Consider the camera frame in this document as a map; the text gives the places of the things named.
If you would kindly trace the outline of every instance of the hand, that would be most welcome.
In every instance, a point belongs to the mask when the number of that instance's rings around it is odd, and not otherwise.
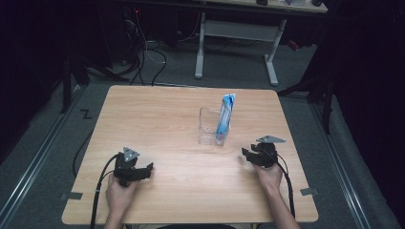
[[[253,164],[259,176],[260,184],[265,189],[270,211],[279,229],[296,229],[300,228],[295,218],[286,206],[280,194],[280,182],[283,176],[283,171],[278,165],[273,165],[269,168]]]
[[[121,225],[123,216],[134,199],[135,189],[138,184],[138,182],[133,181],[128,187],[123,187],[113,174],[108,176],[106,197],[110,212],[105,228],[118,228]]]
[[[280,192],[280,182],[283,172],[278,165],[274,164],[269,168],[264,168],[253,164],[253,167],[256,169],[257,175],[259,176],[260,184],[262,184],[267,193]]]

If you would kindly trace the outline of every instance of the black wall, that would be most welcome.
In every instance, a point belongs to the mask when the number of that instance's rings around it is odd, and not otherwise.
[[[405,227],[405,5],[372,2],[353,24],[336,96],[354,141]]]
[[[0,8],[0,163],[62,75],[61,40],[38,1]]]

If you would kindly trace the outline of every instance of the blue and white package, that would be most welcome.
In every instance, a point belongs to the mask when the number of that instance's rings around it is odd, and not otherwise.
[[[218,145],[224,144],[226,136],[229,132],[229,121],[230,116],[232,115],[232,108],[234,101],[235,101],[235,94],[224,95],[220,119],[218,120],[217,133],[215,134],[215,142]]]

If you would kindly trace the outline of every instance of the human hand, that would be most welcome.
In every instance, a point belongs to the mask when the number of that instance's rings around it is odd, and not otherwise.
[[[120,224],[122,218],[134,199],[135,189],[138,182],[131,182],[128,187],[123,187],[119,184],[119,179],[113,174],[108,176],[108,188],[106,198],[110,212],[107,218],[106,225],[112,222]]]
[[[267,193],[279,193],[280,192],[280,182],[283,176],[283,172],[280,167],[276,164],[269,168],[264,168],[259,165],[252,164],[259,176],[259,181],[262,187]]]

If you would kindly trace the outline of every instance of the white desk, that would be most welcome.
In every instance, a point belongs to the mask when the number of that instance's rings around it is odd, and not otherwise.
[[[322,4],[320,7],[312,5],[310,0],[307,0],[304,6],[289,6],[286,2],[279,2],[277,0],[268,0],[267,6],[259,6],[255,0],[206,0],[205,2],[222,3],[222,4],[235,4],[249,7],[263,7],[277,10],[296,10],[305,12],[322,12],[326,13],[328,9]],[[200,46],[197,54],[196,63],[196,78],[203,77],[203,42],[207,35],[231,37],[238,39],[259,40],[272,42],[272,46],[264,56],[268,77],[272,86],[278,85],[276,72],[274,71],[273,58],[280,43],[281,36],[283,35],[284,27],[287,20],[282,20],[278,27],[259,26],[242,23],[231,23],[216,20],[205,20],[205,13],[202,13],[201,29],[200,29]]]

